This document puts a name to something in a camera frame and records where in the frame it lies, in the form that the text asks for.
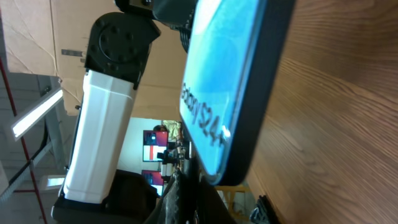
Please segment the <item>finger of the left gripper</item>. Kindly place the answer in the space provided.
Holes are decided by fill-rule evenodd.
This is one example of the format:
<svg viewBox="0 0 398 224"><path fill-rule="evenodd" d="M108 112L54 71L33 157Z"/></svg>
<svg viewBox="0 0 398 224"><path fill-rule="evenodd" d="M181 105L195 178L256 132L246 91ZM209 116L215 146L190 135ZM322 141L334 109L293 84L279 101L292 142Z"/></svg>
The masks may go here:
<svg viewBox="0 0 398 224"><path fill-rule="evenodd" d="M188 19L184 23L184 25L178 28L180 32L180 41L184 51L187 53L190 45L190 38L192 34L193 20L194 20L195 10L192 9L191 13L188 16Z"/></svg>

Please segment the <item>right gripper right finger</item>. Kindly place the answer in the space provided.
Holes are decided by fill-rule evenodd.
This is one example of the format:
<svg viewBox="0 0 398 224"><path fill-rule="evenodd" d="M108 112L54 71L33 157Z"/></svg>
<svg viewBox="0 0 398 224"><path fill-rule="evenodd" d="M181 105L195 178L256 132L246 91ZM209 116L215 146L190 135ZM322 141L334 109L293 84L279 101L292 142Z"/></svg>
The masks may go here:
<svg viewBox="0 0 398 224"><path fill-rule="evenodd" d="M198 184L197 213L199 223L236 224L216 189L204 177L200 179Z"/></svg>

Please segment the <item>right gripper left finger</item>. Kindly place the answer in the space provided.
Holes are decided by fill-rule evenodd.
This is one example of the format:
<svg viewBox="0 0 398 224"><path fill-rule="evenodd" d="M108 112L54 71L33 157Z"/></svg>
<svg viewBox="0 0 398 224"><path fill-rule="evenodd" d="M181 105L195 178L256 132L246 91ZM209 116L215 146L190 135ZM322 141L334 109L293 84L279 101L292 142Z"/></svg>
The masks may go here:
<svg viewBox="0 0 398 224"><path fill-rule="evenodd" d="M181 224L182 173L174 172L161 199L144 224Z"/></svg>

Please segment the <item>Samsung Galaxy smartphone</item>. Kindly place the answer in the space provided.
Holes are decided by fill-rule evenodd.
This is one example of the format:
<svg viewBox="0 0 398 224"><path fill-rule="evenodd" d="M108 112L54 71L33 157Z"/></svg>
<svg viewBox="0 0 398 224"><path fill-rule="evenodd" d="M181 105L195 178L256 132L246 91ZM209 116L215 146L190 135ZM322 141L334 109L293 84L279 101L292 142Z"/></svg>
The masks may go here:
<svg viewBox="0 0 398 224"><path fill-rule="evenodd" d="M180 115L211 185L238 185L248 172L294 6L197 2Z"/></svg>

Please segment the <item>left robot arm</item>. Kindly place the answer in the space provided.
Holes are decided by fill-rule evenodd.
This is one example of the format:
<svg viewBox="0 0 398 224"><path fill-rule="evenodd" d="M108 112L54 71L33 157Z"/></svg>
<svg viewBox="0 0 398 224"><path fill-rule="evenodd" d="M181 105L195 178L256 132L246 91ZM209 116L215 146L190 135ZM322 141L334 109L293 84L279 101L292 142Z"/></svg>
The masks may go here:
<svg viewBox="0 0 398 224"><path fill-rule="evenodd" d="M172 174L163 196L117 163L156 22L185 28L194 1L117 1L93 24L71 160L52 218L59 223L192 223L197 178Z"/></svg>

